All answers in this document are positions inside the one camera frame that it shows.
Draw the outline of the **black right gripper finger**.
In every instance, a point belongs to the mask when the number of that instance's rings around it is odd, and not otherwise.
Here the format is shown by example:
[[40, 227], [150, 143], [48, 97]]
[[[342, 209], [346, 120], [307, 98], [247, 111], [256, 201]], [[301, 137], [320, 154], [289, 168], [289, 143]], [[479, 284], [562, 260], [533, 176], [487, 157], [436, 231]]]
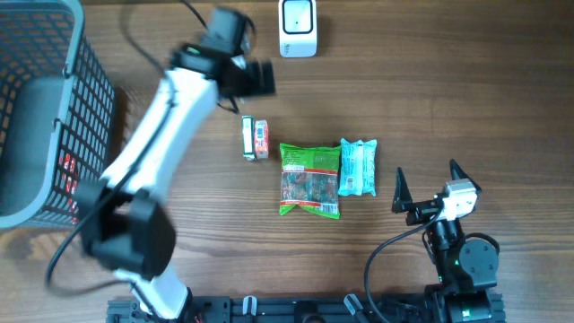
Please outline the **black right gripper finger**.
[[460, 167], [460, 165], [456, 162], [455, 159], [451, 159], [449, 161], [449, 169], [450, 169], [450, 174], [451, 174], [451, 178], [453, 180], [458, 180], [458, 179], [468, 179], [473, 185], [474, 188], [476, 190], [477, 194], [481, 194], [482, 188], [470, 177], [468, 176]]
[[396, 169], [396, 187], [391, 210], [395, 214], [405, 213], [413, 208], [412, 204], [413, 200], [404, 172], [401, 167], [398, 167]]

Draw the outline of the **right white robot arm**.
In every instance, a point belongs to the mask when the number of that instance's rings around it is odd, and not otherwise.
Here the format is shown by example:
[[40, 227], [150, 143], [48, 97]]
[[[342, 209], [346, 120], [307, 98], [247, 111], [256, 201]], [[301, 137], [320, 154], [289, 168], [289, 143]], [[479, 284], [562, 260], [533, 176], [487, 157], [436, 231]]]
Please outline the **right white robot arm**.
[[491, 236], [465, 233], [461, 220], [476, 210], [481, 187], [455, 160], [451, 180], [432, 199], [413, 201], [403, 170], [396, 171], [392, 211], [405, 213], [408, 226], [422, 229], [422, 241], [439, 282], [424, 297], [435, 322], [504, 322], [502, 297], [491, 291], [497, 283], [500, 244]]

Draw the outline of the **light blue tissue pack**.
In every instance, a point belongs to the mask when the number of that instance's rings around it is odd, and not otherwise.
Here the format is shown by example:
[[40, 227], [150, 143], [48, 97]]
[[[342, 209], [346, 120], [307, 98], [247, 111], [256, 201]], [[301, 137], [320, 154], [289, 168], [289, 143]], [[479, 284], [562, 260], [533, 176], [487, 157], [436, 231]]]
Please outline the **light blue tissue pack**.
[[376, 196], [375, 157], [378, 141], [359, 140], [350, 143], [341, 139], [341, 173], [338, 194], [340, 196]]

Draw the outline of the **green gummy candy bag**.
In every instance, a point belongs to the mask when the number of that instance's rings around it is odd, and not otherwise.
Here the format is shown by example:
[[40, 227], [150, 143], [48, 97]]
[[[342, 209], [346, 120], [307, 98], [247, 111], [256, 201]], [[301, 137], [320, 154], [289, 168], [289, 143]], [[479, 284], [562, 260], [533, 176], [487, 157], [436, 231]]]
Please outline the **green gummy candy bag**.
[[341, 147], [298, 147], [280, 144], [282, 157], [279, 215], [296, 206], [338, 220]]

